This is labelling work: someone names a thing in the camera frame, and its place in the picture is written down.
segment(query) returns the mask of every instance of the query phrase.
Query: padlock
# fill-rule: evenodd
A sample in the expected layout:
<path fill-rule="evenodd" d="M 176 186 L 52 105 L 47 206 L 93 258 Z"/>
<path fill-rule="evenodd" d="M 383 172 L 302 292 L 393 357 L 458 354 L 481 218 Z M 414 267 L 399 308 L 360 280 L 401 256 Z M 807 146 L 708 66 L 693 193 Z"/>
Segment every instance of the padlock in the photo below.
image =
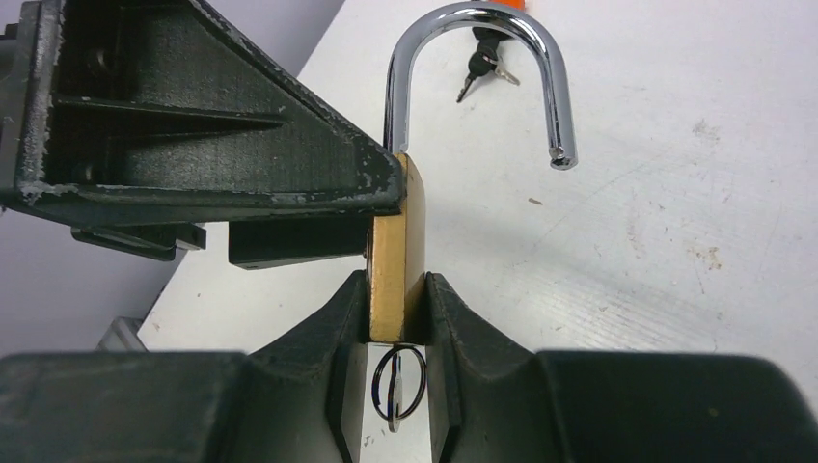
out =
<path fill-rule="evenodd" d="M 415 337 L 423 295 L 423 180 L 409 155 L 399 152 L 395 156 L 403 168 L 406 198 L 400 215 L 374 218 L 369 239 L 369 337 L 374 342 L 397 343 Z"/>
<path fill-rule="evenodd" d="M 409 85 L 423 46 L 445 31 L 478 26 L 509 34 L 536 57 L 542 77 L 551 166 L 577 164 L 568 77 L 553 37 L 533 18 L 514 8 L 474 2 L 442 7 L 403 33 L 387 78 L 384 147 L 403 166 L 406 197 L 400 215 L 375 217 L 368 243 L 369 337 L 390 344 L 417 343 L 425 268 L 425 200 L 420 173 L 408 149 Z"/>

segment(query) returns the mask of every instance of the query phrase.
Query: padlock shackle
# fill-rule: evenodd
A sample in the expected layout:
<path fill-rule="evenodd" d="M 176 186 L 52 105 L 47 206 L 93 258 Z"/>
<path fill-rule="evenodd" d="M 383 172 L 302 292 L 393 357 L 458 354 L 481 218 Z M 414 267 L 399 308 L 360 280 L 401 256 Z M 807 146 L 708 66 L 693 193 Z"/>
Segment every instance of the padlock shackle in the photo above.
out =
<path fill-rule="evenodd" d="M 415 21 L 400 37 L 389 64 L 384 147 L 397 153 L 406 152 L 409 146 L 409 90 L 418 53 L 435 37 L 460 27 L 485 27 L 505 32 L 524 43 L 533 53 L 542 76 L 551 166 L 558 170 L 574 167 L 577 149 L 568 74 L 557 42 L 531 16 L 488 2 L 463 2 L 439 8 Z"/>

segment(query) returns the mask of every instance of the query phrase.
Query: white table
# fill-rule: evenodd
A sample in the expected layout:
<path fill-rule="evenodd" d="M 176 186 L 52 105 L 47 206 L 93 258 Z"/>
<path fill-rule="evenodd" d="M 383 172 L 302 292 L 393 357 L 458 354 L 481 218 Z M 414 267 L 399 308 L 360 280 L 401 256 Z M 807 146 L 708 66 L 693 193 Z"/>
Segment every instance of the white table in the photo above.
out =
<path fill-rule="evenodd" d="M 300 80 L 379 139 L 392 48 L 443 3 L 346 0 Z M 529 13 L 567 63 L 580 166 L 548 167 L 522 44 L 503 45 L 521 87 L 481 82 L 458 105 L 475 41 L 431 42 L 409 149 L 429 270 L 528 349 L 757 355 L 818 407 L 818 4 L 530 0 Z M 247 272 L 227 262 L 227 227 L 208 232 L 140 331 L 152 350 L 262 347 L 364 264 Z M 363 461 L 428 461 L 423 408 L 385 428 L 368 408 Z"/>

